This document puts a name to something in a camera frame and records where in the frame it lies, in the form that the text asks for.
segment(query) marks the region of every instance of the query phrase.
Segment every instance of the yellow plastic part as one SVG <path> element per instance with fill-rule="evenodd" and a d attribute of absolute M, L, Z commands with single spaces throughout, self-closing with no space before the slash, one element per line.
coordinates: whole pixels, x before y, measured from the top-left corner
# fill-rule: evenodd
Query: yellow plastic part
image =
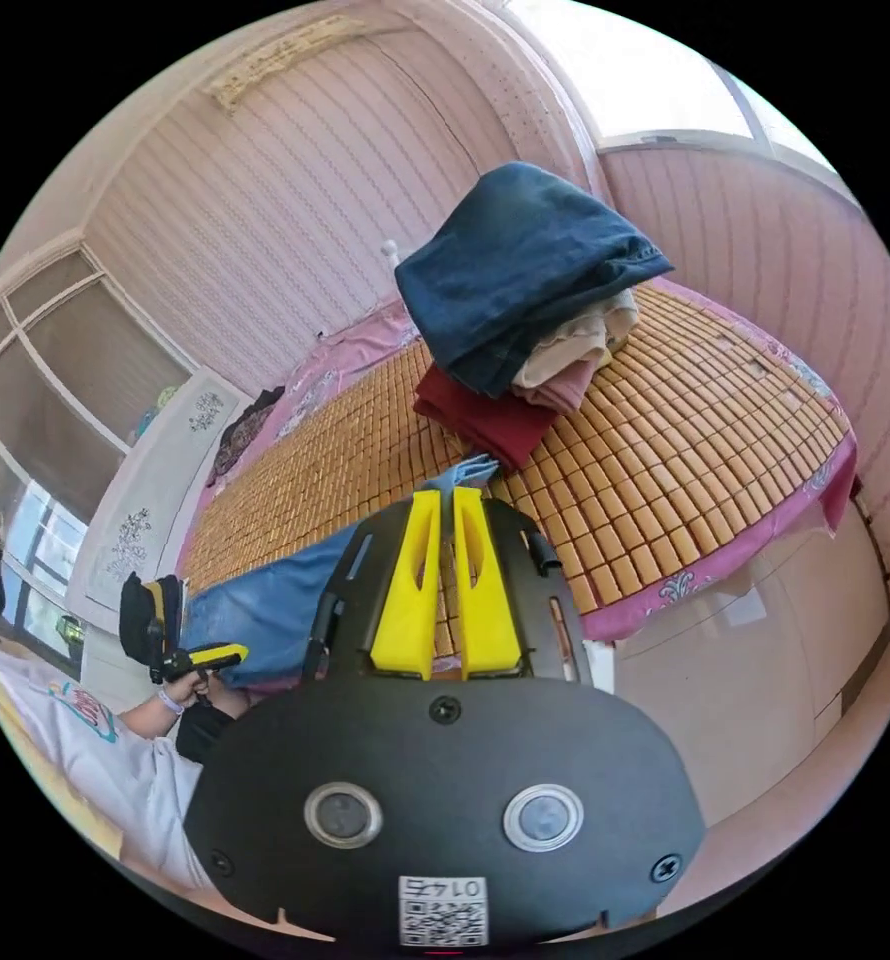
<path fill-rule="evenodd" d="M 162 593 L 162 585 L 153 580 L 151 583 L 144 584 L 144 587 L 152 595 L 152 601 L 155 604 L 155 619 L 162 625 L 162 653 L 165 652 L 167 638 L 165 637 L 165 595 Z"/>
<path fill-rule="evenodd" d="M 376 670 L 431 679 L 441 539 L 441 493 L 415 493 L 372 644 L 371 658 Z"/>
<path fill-rule="evenodd" d="M 248 656 L 248 647 L 240 643 L 226 643 L 220 647 L 189 651 L 188 658 L 192 661 L 193 666 L 207 667 L 210 663 L 223 660 L 225 657 L 231 657 L 236 653 L 239 661 L 244 660 Z"/>
<path fill-rule="evenodd" d="M 522 652 L 485 519 L 482 491 L 456 487 L 452 509 L 455 516 L 458 617 L 462 633 L 462 679 L 514 670 Z"/>

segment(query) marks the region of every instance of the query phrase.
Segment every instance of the white t-shirt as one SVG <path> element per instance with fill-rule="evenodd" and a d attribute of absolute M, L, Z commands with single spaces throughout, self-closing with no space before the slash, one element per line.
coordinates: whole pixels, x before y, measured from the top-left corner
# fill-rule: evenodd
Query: white t-shirt
<path fill-rule="evenodd" d="M 212 885 L 182 826 L 199 764 L 180 757 L 170 740 L 132 733 L 44 661 L 0 651 L 0 684 L 43 755 L 122 830 L 145 863 L 188 889 Z"/>

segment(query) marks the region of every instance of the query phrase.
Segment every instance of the folded blue jeans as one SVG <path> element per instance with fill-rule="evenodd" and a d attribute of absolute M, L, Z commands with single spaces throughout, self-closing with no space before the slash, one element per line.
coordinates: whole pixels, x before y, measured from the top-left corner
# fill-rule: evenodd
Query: folded blue jeans
<path fill-rule="evenodd" d="M 426 481 L 421 489 L 442 492 L 442 519 L 450 524 L 455 487 L 484 487 L 497 466 L 489 457 L 473 457 Z M 186 609 L 181 646 L 186 650 L 212 643 L 246 646 L 246 659 L 221 672 L 222 680 L 230 687 L 297 677 L 305 660 L 319 597 L 357 526 L 352 524 L 290 557 L 192 597 Z"/>
<path fill-rule="evenodd" d="M 515 161 L 482 176 L 395 279 L 438 366 L 497 398 L 584 307 L 673 269 L 620 213 Z"/>

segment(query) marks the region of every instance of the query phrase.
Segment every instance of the bamboo sleeping mat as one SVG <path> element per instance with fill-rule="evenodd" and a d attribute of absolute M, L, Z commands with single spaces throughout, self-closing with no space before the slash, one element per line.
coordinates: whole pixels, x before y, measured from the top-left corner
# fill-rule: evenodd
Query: bamboo sleeping mat
<path fill-rule="evenodd" d="M 581 409 L 559 417 L 489 494 L 531 514 L 583 614 L 728 544 L 813 477 L 848 435 L 834 401 L 741 326 L 651 285 L 639 322 Z M 192 593 L 355 523 L 468 452 L 412 411 L 431 362 L 393 356 L 269 448 L 204 511 L 185 564 Z M 457 649 L 448 553 L 438 655 Z"/>

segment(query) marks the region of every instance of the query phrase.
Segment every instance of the denim jeans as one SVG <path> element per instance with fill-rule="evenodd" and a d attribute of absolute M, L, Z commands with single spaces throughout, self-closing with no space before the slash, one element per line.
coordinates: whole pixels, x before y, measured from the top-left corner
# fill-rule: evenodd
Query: denim jeans
<path fill-rule="evenodd" d="M 439 367 L 498 397 L 583 307 L 673 269 L 621 214 L 516 161 L 482 176 L 395 279 Z"/>

